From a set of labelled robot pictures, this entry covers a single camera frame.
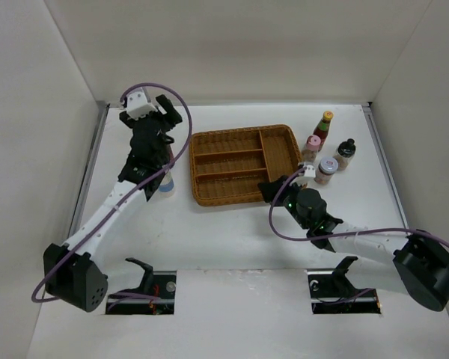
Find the pink lid spice bottle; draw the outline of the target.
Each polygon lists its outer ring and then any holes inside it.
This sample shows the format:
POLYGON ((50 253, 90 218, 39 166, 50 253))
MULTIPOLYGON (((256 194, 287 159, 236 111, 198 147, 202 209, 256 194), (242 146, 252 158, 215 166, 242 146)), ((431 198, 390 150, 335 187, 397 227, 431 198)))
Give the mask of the pink lid spice bottle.
POLYGON ((320 150, 321 139, 317 135, 310 135, 302 150, 302 161, 314 163, 320 150))

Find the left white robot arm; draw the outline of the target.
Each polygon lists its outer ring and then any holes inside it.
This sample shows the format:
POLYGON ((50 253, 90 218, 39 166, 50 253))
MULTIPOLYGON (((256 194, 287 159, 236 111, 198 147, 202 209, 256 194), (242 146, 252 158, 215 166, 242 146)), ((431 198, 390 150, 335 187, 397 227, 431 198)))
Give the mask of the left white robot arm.
POLYGON ((102 268, 106 245, 116 238, 126 217, 146 205, 160 187, 172 160, 174 139, 168 132, 183 121, 164 94, 151 101, 144 90, 135 90, 123 106, 119 119, 132 137, 117 182, 81 229, 43 253, 46 292, 87 313, 99 307, 109 288, 102 268))

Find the metal table rail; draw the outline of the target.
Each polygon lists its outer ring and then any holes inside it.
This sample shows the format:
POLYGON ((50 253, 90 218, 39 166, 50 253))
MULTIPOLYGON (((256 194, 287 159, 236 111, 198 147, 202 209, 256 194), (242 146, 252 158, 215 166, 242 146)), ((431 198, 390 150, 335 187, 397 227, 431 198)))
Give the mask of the metal table rail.
POLYGON ((98 115, 94 127, 94 132, 91 137, 91 145, 89 147, 85 169, 80 183, 78 197, 73 209, 70 226, 67 231, 66 238, 72 236, 79 228, 85 209, 85 203, 88 197, 88 191, 91 185, 91 179, 96 164, 100 143, 103 137, 106 119, 108 116, 110 104, 105 101, 97 101, 98 115))
POLYGON ((372 111, 371 105, 372 105, 371 102, 367 102, 366 104, 364 104, 362 106, 364 117, 366 119, 366 123, 367 123, 368 129, 370 131, 371 138, 373 139, 374 147, 376 148, 376 151, 377 151, 379 163, 380 163, 381 168, 385 175, 385 181, 386 181, 388 189, 391 192, 391 195, 393 197, 393 200, 392 200, 393 204, 399 213, 401 223, 404 225, 404 227, 408 227, 409 223, 406 218, 406 213, 404 211, 402 202, 400 200, 400 196, 399 196, 399 193, 398 193, 398 190, 396 187, 396 183, 394 181, 394 177, 391 172, 391 168, 388 163, 387 156, 385 154, 385 149, 382 145, 382 141, 381 141, 379 131, 376 126, 376 122, 375 122, 375 119, 373 116, 373 111, 372 111))

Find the dark sauce bottle black cap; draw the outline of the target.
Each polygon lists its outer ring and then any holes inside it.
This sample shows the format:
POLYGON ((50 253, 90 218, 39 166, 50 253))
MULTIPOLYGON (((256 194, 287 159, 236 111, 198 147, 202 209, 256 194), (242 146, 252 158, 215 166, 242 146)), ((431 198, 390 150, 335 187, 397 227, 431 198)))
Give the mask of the dark sauce bottle black cap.
POLYGON ((173 160, 174 160, 174 153, 173 153, 173 150, 172 150, 170 144, 167 144, 167 145, 166 145, 166 150, 167 150, 168 157, 169 157, 168 163, 172 163, 173 160))

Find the black cap spice bottle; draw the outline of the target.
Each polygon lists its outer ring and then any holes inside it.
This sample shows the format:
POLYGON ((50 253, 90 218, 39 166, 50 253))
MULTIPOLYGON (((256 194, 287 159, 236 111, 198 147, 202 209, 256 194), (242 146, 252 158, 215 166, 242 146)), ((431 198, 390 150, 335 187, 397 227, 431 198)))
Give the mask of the black cap spice bottle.
POLYGON ((355 152, 356 145, 353 138, 348 138, 339 144, 333 155, 334 159, 337 161, 339 171, 343 171, 349 166, 355 152))

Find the white lid glass jar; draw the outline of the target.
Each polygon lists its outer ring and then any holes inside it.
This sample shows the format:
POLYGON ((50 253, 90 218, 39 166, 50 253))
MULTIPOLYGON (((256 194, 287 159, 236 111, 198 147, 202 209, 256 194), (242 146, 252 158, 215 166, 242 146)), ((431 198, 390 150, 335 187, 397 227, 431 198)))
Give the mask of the white lid glass jar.
POLYGON ((316 169, 314 181, 320 185, 327 185, 338 170, 338 162, 334 157, 322 157, 316 169))

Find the red sauce bottle yellow cap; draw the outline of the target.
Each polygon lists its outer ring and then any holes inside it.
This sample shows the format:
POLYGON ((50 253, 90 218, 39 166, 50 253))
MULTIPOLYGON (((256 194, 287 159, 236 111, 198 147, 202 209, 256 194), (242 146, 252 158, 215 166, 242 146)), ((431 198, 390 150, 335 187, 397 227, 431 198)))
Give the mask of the red sauce bottle yellow cap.
POLYGON ((321 120, 314 129, 313 135, 320 138, 320 147, 318 149, 319 152, 321 151, 321 149, 324 146, 324 143, 326 142, 333 117, 334 114, 332 111, 324 111, 321 120))

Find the brown wicker divided tray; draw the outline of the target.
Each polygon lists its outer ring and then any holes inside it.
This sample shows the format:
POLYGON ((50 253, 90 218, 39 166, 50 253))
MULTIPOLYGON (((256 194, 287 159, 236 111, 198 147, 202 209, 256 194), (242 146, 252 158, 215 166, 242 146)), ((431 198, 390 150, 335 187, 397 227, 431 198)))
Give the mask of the brown wicker divided tray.
POLYGON ((261 202, 258 184, 291 175, 300 161, 295 135, 284 124, 195 133, 192 194, 200 206, 261 202))

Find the left metal table rail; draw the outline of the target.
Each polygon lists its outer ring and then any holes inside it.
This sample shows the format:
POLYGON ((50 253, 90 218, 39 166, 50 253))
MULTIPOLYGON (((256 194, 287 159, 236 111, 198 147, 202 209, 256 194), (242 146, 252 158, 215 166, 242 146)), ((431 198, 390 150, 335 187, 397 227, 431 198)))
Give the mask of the left metal table rail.
POLYGON ((67 231, 66 238, 72 236, 79 228, 85 209, 85 203, 88 197, 88 191, 91 185, 91 179, 96 164, 100 143, 103 137, 106 119, 108 116, 110 104, 105 101, 97 101, 98 115, 94 127, 94 132, 91 137, 91 145, 89 147, 85 169, 80 183, 78 197, 73 209, 70 226, 67 231))

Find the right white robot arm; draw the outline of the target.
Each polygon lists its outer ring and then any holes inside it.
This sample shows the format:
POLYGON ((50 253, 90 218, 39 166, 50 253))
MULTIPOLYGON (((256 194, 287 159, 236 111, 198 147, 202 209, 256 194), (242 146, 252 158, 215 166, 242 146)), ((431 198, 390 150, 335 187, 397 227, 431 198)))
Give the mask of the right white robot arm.
POLYGON ((343 296, 359 289, 409 295, 422 307, 442 311, 449 302, 449 244, 424 230, 366 230, 330 215, 312 188, 288 176, 261 182, 258 189, 272 208, 283 207, 306 232, 304 241, 333 254, 346 254, 333 271, 332 287, 343 296))

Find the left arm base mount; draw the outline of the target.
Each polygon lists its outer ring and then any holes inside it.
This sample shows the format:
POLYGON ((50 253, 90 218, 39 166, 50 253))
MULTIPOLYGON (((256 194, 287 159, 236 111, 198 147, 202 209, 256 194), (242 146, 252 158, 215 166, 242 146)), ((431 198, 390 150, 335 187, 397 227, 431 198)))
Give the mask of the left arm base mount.
POLYGON ((147 263, 132 257, 126 261, 141 268, 139 285, 110 294, 106 301, 106 315, 173 315, 177 292, 175 271, 155 271, 147 263))

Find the silver lid spice jar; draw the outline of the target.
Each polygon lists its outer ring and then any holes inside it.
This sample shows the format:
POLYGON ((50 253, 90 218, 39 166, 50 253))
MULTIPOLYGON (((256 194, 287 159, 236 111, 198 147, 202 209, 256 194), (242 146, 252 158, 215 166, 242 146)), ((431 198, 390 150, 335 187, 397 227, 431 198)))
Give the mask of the silver lid spice jar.
POLYGON ((170 197, 175 192, 175 184, 170 171, 166 172, 158 188, 162 196, 170 197))

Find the right metal table rail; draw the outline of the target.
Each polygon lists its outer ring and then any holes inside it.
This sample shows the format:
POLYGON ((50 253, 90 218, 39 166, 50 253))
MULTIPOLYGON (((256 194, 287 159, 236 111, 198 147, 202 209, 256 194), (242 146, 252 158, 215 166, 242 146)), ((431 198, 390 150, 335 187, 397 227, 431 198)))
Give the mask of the right metal table rail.
POLYGON ((382 145, 382 141, 381 141, 379 131, 376 126, 376 122, 375 122, 375 119, 373 116, 373 111, 372 111, 371 105, 372 105, 371 102, 367 102, 366 104, 364 104, 362 106, 364 117, 366 119, 366 123, 367 123, 368 129, 370 131, 371 138, 373 139, 374 147, 376 148, 376 151, 377 151, 379 163, 380 163, 381 168, 385 175, 385 181, 386 181, 388 189, 391 192, 391 195, 393 197, 393 200, 392 200, 393 204, 399 213, 401 223, 404 225, 404 227, 408 227, 409 223, 406 218, 406 213, 404 211, 402 202, 400 200, 400 196, 399 196, 399 193, 398 193, 398 190, 396 187, 396 183, 394 181, 394 177, 391 172, 391 168, 388 163, 387 156, 385 154, 385 149, 382 145))

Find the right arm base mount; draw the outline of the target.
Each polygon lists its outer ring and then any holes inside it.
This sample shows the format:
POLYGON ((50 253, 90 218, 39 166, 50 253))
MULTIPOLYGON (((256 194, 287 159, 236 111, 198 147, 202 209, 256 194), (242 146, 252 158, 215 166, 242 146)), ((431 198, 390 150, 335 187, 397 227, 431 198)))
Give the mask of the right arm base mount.
POLYGON ((311 310, 315 315, 380 314, 375 289, 356 289, 346 277, 358 257, 348 256, 333 269, 307 271, 311 310))

